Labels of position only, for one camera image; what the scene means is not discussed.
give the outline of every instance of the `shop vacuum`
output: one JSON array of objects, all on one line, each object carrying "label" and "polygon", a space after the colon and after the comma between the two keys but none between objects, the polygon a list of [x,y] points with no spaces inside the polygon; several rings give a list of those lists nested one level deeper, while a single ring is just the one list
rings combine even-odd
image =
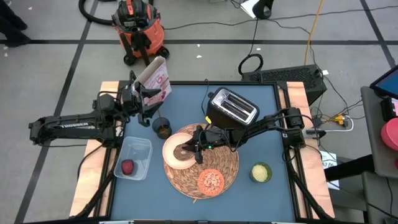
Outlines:
[{"label": "shop vacuum", "polygon": [[86,0],[79,0],[79,10],[90,22],[113,26],[118,32],[120,43],[126,50],[123,58],[126,65],[133,65],[137,58],[142,57],[148,66],[150,55],[169,57],[169,50],[163,46],[164,28],[160,24],[160,13],[151,4],[142,0],[120,1],[112,19],[106,20],[87,13],[85,2]]}]

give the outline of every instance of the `pink container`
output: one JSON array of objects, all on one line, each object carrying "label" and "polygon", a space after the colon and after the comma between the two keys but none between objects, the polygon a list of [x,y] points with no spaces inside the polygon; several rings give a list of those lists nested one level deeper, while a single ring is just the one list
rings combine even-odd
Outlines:
[{"label": "pink container", "polygon": [[381,139],[388,147],[398,151],[398,118],[391,119],[383,126]]}]

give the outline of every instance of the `orange plate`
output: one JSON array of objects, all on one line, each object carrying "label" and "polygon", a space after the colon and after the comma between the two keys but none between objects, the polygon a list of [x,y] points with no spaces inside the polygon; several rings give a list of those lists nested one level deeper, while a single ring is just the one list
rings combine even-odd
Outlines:
[{"label": "orange plate", "polygon": [[[216,186],[212,183],[206,185],[205,181],[210,181],[209,178],[211,178],[209,175],[213,176],[212,179],[216,179]],[[198,188],[207,196],[217,196],[224,189],[224,177],[221,172],[216,169],[205,169],[199,175]]]}]

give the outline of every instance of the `round placemat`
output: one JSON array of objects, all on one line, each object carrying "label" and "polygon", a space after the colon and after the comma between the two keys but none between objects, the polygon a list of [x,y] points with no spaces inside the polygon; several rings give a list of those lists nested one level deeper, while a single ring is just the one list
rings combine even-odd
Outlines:
[{"label": "round placemat", "polygon": [[[204,124],[191,124],[179,131],[193,135],[197,126]],[[207,149],[202,151],[203,163],[194,164],[188,169],[177,170],[166,162],[163,162],[164,170],[170,183],[182,194],[194,199],[206,199],[213,196],[207,196],[200,192],[197,181],[199,175],[205,169],[216,169],[220,171],[224,177],[224,189],[221,193],[226,191],[234,182],[239,170],[239,156],[238,152],[231,152],[228,146],[221,146],[214,149]]]}]

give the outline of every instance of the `gray floor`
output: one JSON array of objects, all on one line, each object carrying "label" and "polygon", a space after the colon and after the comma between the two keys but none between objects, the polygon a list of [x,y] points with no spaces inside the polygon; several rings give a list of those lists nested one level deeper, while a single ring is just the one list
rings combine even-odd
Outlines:
[{"label": "gray floor", "polygon": [[[367,0],[369,8],[398,5],[395,0]],[[89,9],[93,1],[88,1]],[[11,7],[28,23],[26,34],[33,40],[80,40],[86,20],[78,11],[78,0],[13,0]],[[115,2],[98,4],[95,15],[109,17],[117,6]],[[236,23],[250,19],[242,10],[229,2],[210,4],[206,0],[155,0],[162,14],[162,25],[176,27],[192,22]],[[272,17],[316,13],[318,1],[275,1]],[[359,0],[325,0],[322,12],[363,9]],[[372,15],[385,40],[398,40],[398,8],[373,11]],[[313,17],[284,19],[283,26],[302,26],[311,29]],[[238,26],[199,25],[165,33],[167,40],[216,39],[214,44],[169,44],[171,56],[167,67],[171,80],[240,80],[238,63],[250,50],[249,44],[227,44],[222,40],[251,40],[254,22]],[[306,40],[308,35],[300,29],[282,29],[273,22],[261,21],[257,40]],[[90,26],[88,40],[117,40],[111,27]],[[313,45],[317,64],[329,71],[329,79],[336,89],[353,104],[360,99],[359,88],[369,85],[389,70],[386,56],[379,45],[371,23],[363,11],[321,16],[313,40],[366,40],[359,45],[346,42],[327,42]],[[61,114],[86,113],[91,109],[101,82],[127,79],[132,68],[141,73],[144,64],[139,61],[129,68],[123,64],[123,49],[118,44],[85,44],[75,70],[70,70],[78,42],[75,44],[29,44],[16,49],[3,49],[0,44],[0,223],[14,223],[27,189],[40,147],[28,140],[27,124],[37,118],[54,113],[61,89],[69,74],[73,74],[68,95]],[[263,69],[291,67],[303,64],[305,42],[291,45],[283,41],[276,44],[255,45],[254,51],[264,57]],[[398,45],[389,45],[391,55],[398,60]],[[249,61],[244,70],[256,67]],[[339,112],[344,104],[328,85],[321,110],[328,114]],[[362,107],[351,111],[352,117],[363,115]],[[338,128],[334,124],[324,128]],[[57,141],[60,144],[81,141]],[[355,121],[355,129],[346,134],[330,133],[322,144],[339,156],[357,158],[370,153],[364,119]],[[47,154],[37,186],[26,214],[19,218],[25,222],[67,218],[76,187],[77,165],[83,157],[84,147],[51,148]],[[358,215],[341,211],[343,219],[356,219]]]}]

